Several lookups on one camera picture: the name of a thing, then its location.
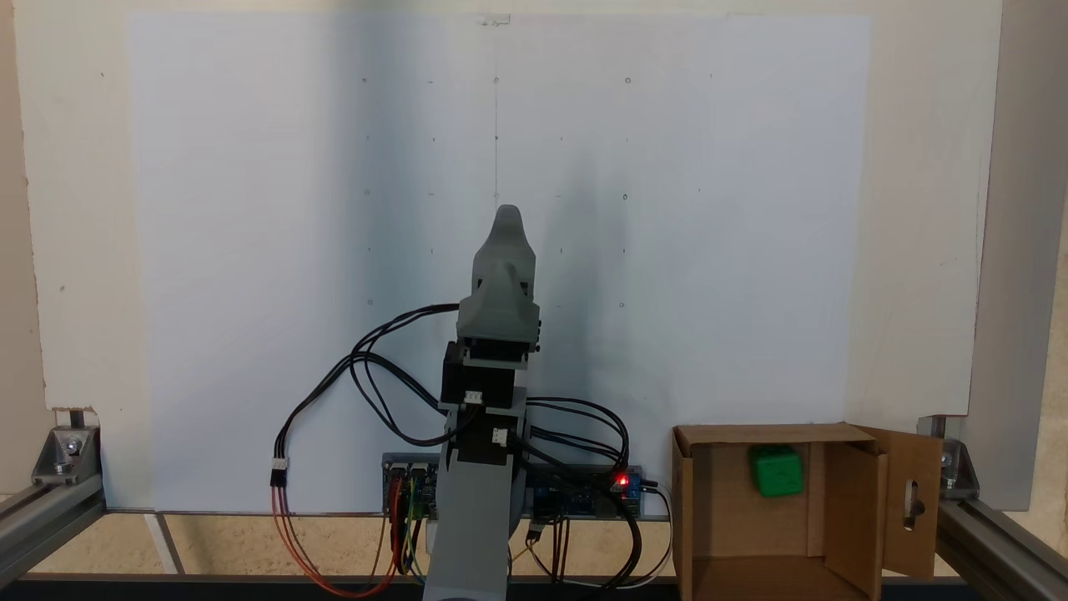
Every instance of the green block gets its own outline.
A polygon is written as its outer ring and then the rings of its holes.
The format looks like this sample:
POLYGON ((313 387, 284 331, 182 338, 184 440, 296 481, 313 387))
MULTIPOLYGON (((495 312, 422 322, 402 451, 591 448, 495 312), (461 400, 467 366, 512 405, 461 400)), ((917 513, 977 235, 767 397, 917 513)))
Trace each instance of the green block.
POLYGON ((804 490, 801 456, 789 445, 749 447, 749 471, 760 496, 786 496, 804 490))

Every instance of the orange wire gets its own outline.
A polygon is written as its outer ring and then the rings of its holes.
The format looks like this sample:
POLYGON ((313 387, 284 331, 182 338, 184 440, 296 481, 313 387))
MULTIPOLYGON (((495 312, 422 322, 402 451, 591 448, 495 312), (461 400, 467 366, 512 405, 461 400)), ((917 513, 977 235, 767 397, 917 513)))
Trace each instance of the orange wire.
MULTIPOLYGON (((274 502, 273 496, 271 499, 271 502, 272 502, 272 510, 274 510, 274 512, 278 513, 278 507, 276 506, 276 502, 274 502)), ((361 598, 370 597, 372 595, 376 595, 376 594, 380 592, 382 589, 386 588, 386 586, 392 580, 392 573, 387 573, 386 580, 383 580, 382 582, 380 582, 372 590, 368 590, 368 591, 365 591, 365 592, 350 592, 350 591, 347 591, 347 590, 342 590, 340 588, 336 588, 335 586, 333 586, 332 584, 330 584, 330 582, 328 582, 326 580, 326 578, 323 576, 323 574, 319 573, 318 570, 316 570, 314 568, 314 565, 311 565, 311 560, 310 559, 308 559, 307 557, 304 557, 304 559, 307 559, 307 563, 305 563, 300 557, 300 554, 297 553, 296 550, 299 547, 299 542, 296 540, 296 531, 293 529, 293 524, 289 523, 288 504, 286 503, 284 492, 281 491, 281 490, 278 492, 278 503, 281 504, 282 527, 279 528, 277 517, 276 517, 276 524, 274 524, 274 526, 276 526, 276 528, 279 529, 279 534, 280 535, 282 535, 283 531, 284 531, 283 541, 285 542, 286 549, 289 551, 289 554, 294 557, 294 559, 297 560, 298 565, 301 567, 301 569, 304 571, 304 573, 313 582, 315 582, 315 584, 319 585, 319 587, 321 587, 325 590, 327 590, 329 592, 332 592, 332 594, 334 594, 334 595, 336 595, 339 597, 344 597, 344 598, 347 598, 347 599, 361 599, 361 598)))
MULTIPOLYGON (((312 564, 311 559, 308 557, 307 553, 301 553, 301 554, 297 553, 297 549, 300 549, 300 551, 303 552, 303 548, 300 547, 300 542, 299 542, 299 540, 297 540, 297 532, 296 532, 296 528, 294 527, 294 525, 292 523, 292 515, 289 512, 288 500, 286 497, 287 497, 287 495, 285 494, 285 491, 284 490, 280 490, 279 491, 279 503, 281 504, 283 529, 285 531, 286 538, 287 538, 287 541, 288 541, 287 547, 290 549, 290 553, 294 555, 295 559, 299 559, 299 555, 303 555, 303 562, 302 562, 302 564, 303 564, 303 566, 305 568, 304 573, 307 573, 308 576, 312 579, 312 581, 314 581, 321 588, 324 588, 324 589, 326 589, 326 590, 328 590, 328 591, 330 591, 330 592, 332 592, 334 595, 337 595, 340 597, 344 597, 344 598, 347 598, 347 599, 361 599, 361 598, 365 598, 365 597, 371 597, 373 595, 377 595, 382 589, 384 589, 386 586, 388 586, 390 584, 390 582, 392 581, 393 575, 395 573, 394 570, 392 569, 392 567, 391 567, 390 571, 387 572, 386 578, 381 582, 379 582, 379 584, 377 586, 375 586, 375 588, 373 588, 371 590, 367 590, 367 591, 364 591, 364 592, 350 592, 350 591, 347 591, 347 590, 342 590, 340 588, 336 588, 335 586, 333 586, 332 584, 330 584, 330 582, 326 580, 326 576, 324 576, 315 568, 315 566, 312 564)), ((396 511, 396 499, 397 497, 394 497, 394 501, 393 501, 393 506, 392 506, 393 511, 396 511)))
MULTIPOLYGON (((273 487, 271 488, 271 499, 270 499, 270 501, 271 501, 271 517, 274 520, 274 529, 278 531, 279 537, 282 539, 282 542, 285 544, 285 548, 289 552, 289 555, 293 556, 294 560, 297 563, 297 565, 300 567, 300 569, 304 572, 304 574, 308 575, 308 578, 310 578, 315 584, 317 584, 323 589, 325 589, 325 590, 327 590, 329 592, 332 592, 332 594, 334 594, 334 595, 336 595, 339 597, 344 597, 346 599, 363 599, 363 598, 366 598, 366 597, 372 597, 374 595, 377 595, 377 594, 381 592, 387 586, 389 586, 389 584, 393 580, 393 576, 396 573, 396 566, 395 566, 395 564, 396 564, 397 545, 395 544, 395 537, 393 537, 391 535, 391 538, 394 538, 394 544, 393 544, 393 547, 394 547, 394 552, 393 552, 393 558, 394 558, 394 560, 390 563, 390 568, 386 572, 386 578, 383 578, 371 590, 366 590, 366 591, 363 591, 363 592, 351 592, 351 591, 348 591, 348 590, 342 590, 342 589, 333 586, 332 584, 330 584, 330 582, 327 581, 326 578, 321 573, 319 573, 318 569, 316 569, 315 566, 314 566, 314 564, 312 564, 311 558, 307 556, 307 553, 297 553, 297 549, 300 548, 300 542, 299 542, 299 540, 297 540, 297 533, 296 533, 296 529, 294 528, 294 526, 292 524, 292 521, 290 521, 288 500, 286 499, 286 496, 287 495, 285 495, 284 489, 277 489, 276 490, 273 487)), ((399 495, 395 494, 395 492, 394 492, 392 494, 392 497, 393 497, 393 502, 392 502, 392 504, 391 504, 390 507, 391 507, 392 515, 396 515, 397 499, 399 497, 399 495)))

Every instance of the green wire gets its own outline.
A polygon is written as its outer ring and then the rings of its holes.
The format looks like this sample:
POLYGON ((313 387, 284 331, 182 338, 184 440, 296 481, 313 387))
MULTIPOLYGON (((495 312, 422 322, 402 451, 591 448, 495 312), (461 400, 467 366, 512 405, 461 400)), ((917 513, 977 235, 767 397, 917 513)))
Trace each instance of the green wire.
POLYGON ((415 513, 415 481, 412 480, 410 492, 408 494, 408 527, 406 528, 408 536, 408 549, 411 550, 411 567, 415 570, 415 580, 420 584, 426 584, 426 576, 423 574, 423 569, 419 567, 419 559, 415 558, 415 545, 411 543, 411 531, 412 524, 411 520, 415 513))

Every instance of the gray 3d-printed part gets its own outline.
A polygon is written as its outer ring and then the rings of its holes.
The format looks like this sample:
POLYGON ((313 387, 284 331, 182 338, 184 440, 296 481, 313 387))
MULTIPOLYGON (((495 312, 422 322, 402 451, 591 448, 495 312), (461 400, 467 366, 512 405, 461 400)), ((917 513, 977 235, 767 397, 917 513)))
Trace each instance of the gray 3d-printed part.
MULTIPOLYGON (((534 304, 534 250, 527 241, 519 208, 497 209, 489 237, 474 255, 471 295, 460 300, 456 335, 460 341, 517 343, 534 351, 540 310, 534 304)), ((465 358, 464 365, 524 369, 525 358, 512 365, 465 358)))

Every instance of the box flap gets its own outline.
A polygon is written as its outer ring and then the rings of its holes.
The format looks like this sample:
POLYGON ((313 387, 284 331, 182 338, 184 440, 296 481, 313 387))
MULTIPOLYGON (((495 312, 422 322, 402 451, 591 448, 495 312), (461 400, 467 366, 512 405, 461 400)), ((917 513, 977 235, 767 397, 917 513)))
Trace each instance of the box flap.
POLYGON ((848 443, 874 440, 870 434, 846 423, 776 426, 676 426, 675 439, 686 457, 690 457, 693 447, 705 445, 848 443))
POLYGON ((672 559, 681 601, 693 599, 693 460, 672 444, 672 559))
POLYGON ((882 566, 914 579, 932 580, 942 441, 877 428, 861 430, 875 437, 889 456, 882 566))
POLYGON ((879 599, 886 525, 886 455, 826 445, 824 565, 879 599))

